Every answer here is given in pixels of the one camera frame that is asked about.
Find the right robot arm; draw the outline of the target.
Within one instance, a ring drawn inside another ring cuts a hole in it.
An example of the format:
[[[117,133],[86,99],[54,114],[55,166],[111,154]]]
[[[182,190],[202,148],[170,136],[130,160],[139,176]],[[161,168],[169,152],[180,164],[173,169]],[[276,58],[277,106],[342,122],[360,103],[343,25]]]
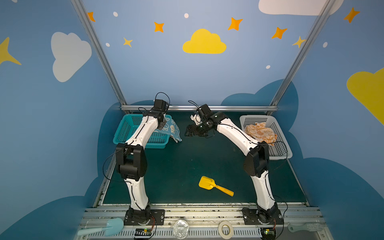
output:
[[[268,143],[252,139],[222,112],[203,116],[195,114],[191,115],[190,119],[194,123],[187,126],[186,137],[206,137],[210,130],[214,130],[231,140],[243,152],[246,157],[244,170],[252,179],[259,214],[270,218],[273,214],[278,213],[279,209],[269,182]]]

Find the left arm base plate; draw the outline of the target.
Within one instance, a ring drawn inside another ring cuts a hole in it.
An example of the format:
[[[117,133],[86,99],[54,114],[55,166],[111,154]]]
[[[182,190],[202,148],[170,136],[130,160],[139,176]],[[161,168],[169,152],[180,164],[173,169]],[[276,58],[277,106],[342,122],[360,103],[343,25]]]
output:
[[[165,210],[134,210],[129,208],[124,217],[125,226],[149,226],[157,225],[162,226],[165,220]]]

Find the grey plastic basket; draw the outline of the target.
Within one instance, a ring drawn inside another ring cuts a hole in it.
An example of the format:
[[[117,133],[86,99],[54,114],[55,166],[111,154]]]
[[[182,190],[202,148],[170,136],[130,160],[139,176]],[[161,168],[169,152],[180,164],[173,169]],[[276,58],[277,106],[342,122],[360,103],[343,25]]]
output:
[[[240,124],[242,130],[251,137],[251,140],[268,143],[270,160],[292,158],[292,150],[274,117],[244,115],[240,116]]]

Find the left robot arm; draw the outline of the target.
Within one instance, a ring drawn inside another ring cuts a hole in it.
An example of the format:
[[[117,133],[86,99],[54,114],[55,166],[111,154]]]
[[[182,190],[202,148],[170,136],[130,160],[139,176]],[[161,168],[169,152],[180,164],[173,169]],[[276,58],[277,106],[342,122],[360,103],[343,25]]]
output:
[[[165,115],[165,110],[146,111],[133,135],[124,144],[118,144],[116,148],[117,172],[127,185],[131,198],[128,218],[137,222],[146,222],[151,218],[151,208],[144,183],[148,167],[145,147],[152,133],[164,127]]]

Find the blue bunny towel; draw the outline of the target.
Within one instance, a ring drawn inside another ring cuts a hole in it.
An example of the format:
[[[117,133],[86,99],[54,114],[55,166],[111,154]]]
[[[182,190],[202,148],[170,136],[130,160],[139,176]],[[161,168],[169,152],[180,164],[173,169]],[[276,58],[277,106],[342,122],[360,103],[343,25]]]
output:
[[[169,135],[176,143],[182,141],[180,129],[176,122],[171,117],[165,117],[166,124],[163,127],[165,134]]]

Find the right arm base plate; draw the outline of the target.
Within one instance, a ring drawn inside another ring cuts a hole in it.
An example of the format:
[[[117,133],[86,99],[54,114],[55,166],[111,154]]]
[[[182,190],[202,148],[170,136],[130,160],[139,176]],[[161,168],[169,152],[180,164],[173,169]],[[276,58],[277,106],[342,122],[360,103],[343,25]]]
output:
[[[279,209],[264,211],[243,208],[242,215],[245,225],[282,225],[284,221],[283,214]]]

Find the orange patterned towel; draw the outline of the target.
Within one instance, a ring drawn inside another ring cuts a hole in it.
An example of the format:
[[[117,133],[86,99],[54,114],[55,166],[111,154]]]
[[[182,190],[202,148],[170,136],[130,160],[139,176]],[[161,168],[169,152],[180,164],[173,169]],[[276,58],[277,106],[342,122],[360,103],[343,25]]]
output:
[[[273,146],[278,140],[275,132],[266,126],[266,123],[255,123],[254,125],[247,125],[244,132],[257,140],[258,142],[266,142]]]

